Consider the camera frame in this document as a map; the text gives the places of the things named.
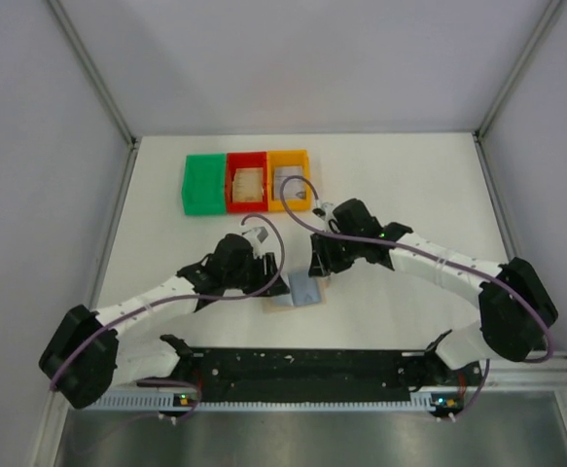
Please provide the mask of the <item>beige card holder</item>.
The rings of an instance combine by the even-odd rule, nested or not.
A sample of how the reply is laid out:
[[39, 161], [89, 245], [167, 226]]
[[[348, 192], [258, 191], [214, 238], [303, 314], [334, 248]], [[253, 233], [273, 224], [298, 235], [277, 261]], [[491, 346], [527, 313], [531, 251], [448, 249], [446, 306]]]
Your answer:
[[[324, 304], [327, 299], [326, 299], [326, 289], [328, 288], [328, 282], [322, 280], [322, 279], [317, 279], [320, 283], [321, 283], [321, 287], [322, 287], [322, 291], [323, 291], [323, 302], [321, 304], [318, 305], [322, 305]], [[291, 307], [291, 308], [275, 308], [272, 306], [271, 304], [271, 299], [272, 298], [268, 298], [265, 300], [264, 302], [264, 306], [263, 306], [263, 310], [266, 313], [270, 313], [270, 312], [278, 312], [278, 311], [288, 311], [288, 310], [292, 310], [292, 309], [297, 309], [297, 308], [302, 308], [302, 307]]]

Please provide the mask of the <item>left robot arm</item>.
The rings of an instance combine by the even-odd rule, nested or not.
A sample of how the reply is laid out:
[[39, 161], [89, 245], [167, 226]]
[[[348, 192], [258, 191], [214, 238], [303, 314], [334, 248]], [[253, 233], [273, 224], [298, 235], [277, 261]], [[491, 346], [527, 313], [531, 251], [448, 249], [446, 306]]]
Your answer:
[[228, 233], [212, 253], [145, 293], [68, 310], [39, 360], [51, 389], [80, 410], [116, 386], [169, 377], [190, 349], [156, 328], [217, 302], [287, 294], [276, 255], [263, 249], [267, 236], [264, 228]]

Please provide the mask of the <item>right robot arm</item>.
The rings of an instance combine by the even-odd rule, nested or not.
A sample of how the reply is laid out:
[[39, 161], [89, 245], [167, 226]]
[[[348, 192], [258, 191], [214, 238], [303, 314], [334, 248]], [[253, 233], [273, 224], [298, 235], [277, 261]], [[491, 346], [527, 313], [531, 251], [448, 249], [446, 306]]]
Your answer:
[[478, 310], [477, 321], [442, 333], [427, 347], [450, 370], [495, 357], [524, 362], [549, 341], [545, 331], [558, 312], [527, 261], [483, 261], [441, 247], [409, 226], [381, 225], [357, 198], [338, 206], [319, 202], [312, 212], [324, 221], [326, 231], [310, 237], [310, 276], [328, 277], [363, 259], [432, 282]]

